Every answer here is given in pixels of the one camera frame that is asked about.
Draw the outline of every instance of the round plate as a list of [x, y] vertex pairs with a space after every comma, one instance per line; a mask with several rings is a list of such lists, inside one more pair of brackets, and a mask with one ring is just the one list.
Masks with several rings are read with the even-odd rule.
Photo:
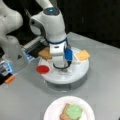
[[79, 120], [95, 120], [90, 105], [84, 100], [73, 96], [62, 97], [51, 103], [45, 112], [44, 120], [60, 120], [60, 115], [67, 103], [80, 105], [83, 109], [82, 117]]

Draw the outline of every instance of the green food item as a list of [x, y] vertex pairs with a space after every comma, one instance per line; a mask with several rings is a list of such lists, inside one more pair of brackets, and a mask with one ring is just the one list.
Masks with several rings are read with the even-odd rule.
[[77, 120], [82, 116], [82, 108], [79, 105], [70, 105], [70, 107], [66, 110], [66, 114], [72, 120]]

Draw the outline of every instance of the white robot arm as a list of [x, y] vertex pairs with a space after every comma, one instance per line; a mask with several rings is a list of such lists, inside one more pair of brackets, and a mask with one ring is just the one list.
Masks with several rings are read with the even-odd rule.
[[53, 65], [57, 69], [67, 68], [64, 50], [68, 45], [65, 25], [60, 10], [49, 0], [36, 0], [43, 11], [31, 17], [30, 27], [34, 34], [43, 35], [50, 45]]
[[16, 37], [7, 34], [17, 30], [23, 24], [22, 16], [5, 5], [0, 0], [0, 46], [3, 48], [3, 59], [12, 64], [15, 72], [18, 72], [27, 64], [19, 42]]

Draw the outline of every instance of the table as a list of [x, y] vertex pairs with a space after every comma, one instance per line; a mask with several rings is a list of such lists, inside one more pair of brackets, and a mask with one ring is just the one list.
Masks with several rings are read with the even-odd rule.
[[96, 120], [120, 117], [120, 49], [70, 32], [73, 47], [87, 50], [87, 80], [77, 89], [59, 92], [48, 88], [36, 72], [39, 58], [22, 69], [9, 85], [0, 86], [0, 120], [43, 120], [47, 107], [63, 96], [77, 96], [92, 107]]

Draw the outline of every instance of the yellow object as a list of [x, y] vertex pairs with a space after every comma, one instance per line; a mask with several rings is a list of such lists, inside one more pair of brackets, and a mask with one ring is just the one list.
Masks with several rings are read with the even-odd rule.
[[10, 77], [5, 81], [5, 83], [6, 83], [6, 84], [9, 84], [9, 83], [11, 83], [14, 79], [15, 79], [15, 76], [10, 76]]
[[83, 61], [83, 60], [86, 60], [87, 58], [90, 57], [90, 54], [86, 51], [86, 50], [83, 50], [83, 51], [80, 51], [79, 53], [76, 54], [76, 57], [80, 60], [80, 61]]

